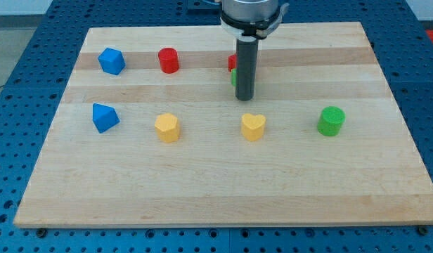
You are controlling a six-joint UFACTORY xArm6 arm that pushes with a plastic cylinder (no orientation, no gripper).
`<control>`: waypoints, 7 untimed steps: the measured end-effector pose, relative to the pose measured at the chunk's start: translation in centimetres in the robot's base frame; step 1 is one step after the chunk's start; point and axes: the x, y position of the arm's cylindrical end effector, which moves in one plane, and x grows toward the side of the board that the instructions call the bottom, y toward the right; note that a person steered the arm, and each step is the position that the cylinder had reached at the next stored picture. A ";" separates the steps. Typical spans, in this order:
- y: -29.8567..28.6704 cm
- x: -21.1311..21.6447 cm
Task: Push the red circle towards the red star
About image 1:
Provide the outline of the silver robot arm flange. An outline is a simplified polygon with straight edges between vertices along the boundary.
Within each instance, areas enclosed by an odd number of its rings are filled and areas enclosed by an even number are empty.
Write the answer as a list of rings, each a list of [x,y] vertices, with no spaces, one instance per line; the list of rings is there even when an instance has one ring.
[[[238,40],[262,40],[279,27],[289,7],[279,0],[223,0],[221,26]]]

